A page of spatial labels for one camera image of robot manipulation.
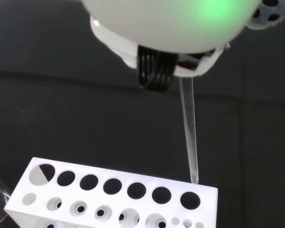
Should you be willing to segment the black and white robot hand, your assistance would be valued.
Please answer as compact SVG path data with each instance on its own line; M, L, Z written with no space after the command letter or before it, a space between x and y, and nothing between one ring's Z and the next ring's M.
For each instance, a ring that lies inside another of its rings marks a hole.
M138 71L141 87L167 91L175 77L209 71L245 28L285 19L285 0L85 0L95 37Z

